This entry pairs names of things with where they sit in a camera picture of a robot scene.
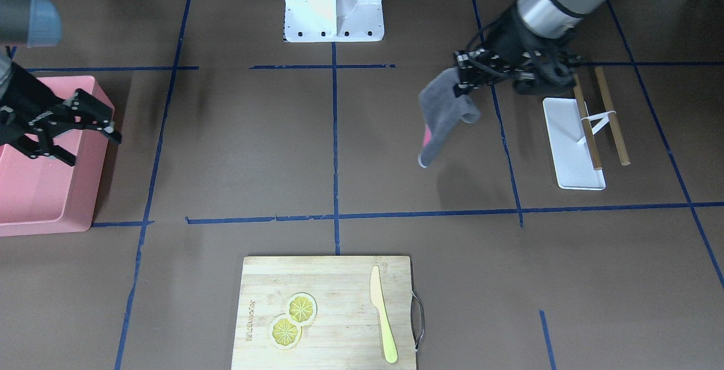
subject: cutting board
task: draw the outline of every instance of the cutting board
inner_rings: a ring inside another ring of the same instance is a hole
[[[380,267],[387,316],[398,349],[388,363],[377,308],[370,300],[372,266]],[[270,325],[292,295],[315,298],[317,314],[294,347],[279,349]],[[411,262],[407,256],[246,257],[232,370],[414,370]]]

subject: wooden dowel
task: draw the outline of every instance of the wooden dowel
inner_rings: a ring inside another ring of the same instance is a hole
[[[611,93],[608,90],[608,83],[606,83],[606,76],[603,74],[603,68],[596,68],[596,78],[598,79],[598,85],[601,89],[601,98],[603,99],[603,105],[607,111],[615,111],[613,109],[613,101],[611,100]],[[613,141],[616,143],[616,151],[618,152],[618,160],[621,161],[621,165],[626,166],[631,164],[631,160],[628,158],[628,151],[626,150],[626,143],[623,141],[623,134],[621,133],[621,126],[618,123],[618,116],[616,113],[608,115],[608,124],[611,125],[611,132],[613,133]]]
[[[579,76],[576,74],[574,75],[576,78],[576,86],[574,86],[574,96],[576,96],[576,103],[579,105],[579,115],[581,115],[581,118],[588,116],[588,110],[586,109],[586,102],[584,101],[584,94],[583,90],[581,90],[581,81],[579,80]],[[591,126],[590,120],[581,120],[581,126],[584,129],[584,135],[586,135],[586,144],[589,147],[589,154],[591,155],[591,163],[593,164],[593,169],[600,171],[603,169],[603,165],[601,165],[601,158],[598,156],[598,148],[596,147],[596,141],[593,136],[593,128]]]

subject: knife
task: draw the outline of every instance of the knife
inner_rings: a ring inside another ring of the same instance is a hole
[[[387,319],[385,298],[382,297],[382,282],[380,281],[379,266],[372,266],[372,274],[369,277],[369,295],[370,299],[372,299],[372,305],[377,308],[380,314],[382,348],[385,350],[385,360],[387,360],[388,363],[395,363],[398,360],[398,349],[395,346],[393,330],[390,329],[390,321]]]

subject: pink bin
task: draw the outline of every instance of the pink bin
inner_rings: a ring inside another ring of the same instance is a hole
[[[114,108],[93,76],[40,77],[62,99],[83,89]],[[90,229],[108,140],[72,130],[55,139],[77,157],[75,167],[57,159],[29,159],[0,147],[0,236],[71,233]]]

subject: lime slice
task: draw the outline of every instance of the lime slice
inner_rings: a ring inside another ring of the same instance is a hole
[[[302,328],[289,321],[287,315],[271,322],[271,339],[279,349],[292,349],[302,337]]]
[[[292,295],[288,308],[289,320],[297,326],[307,326],[316,316],[316,301],[305,292]]]

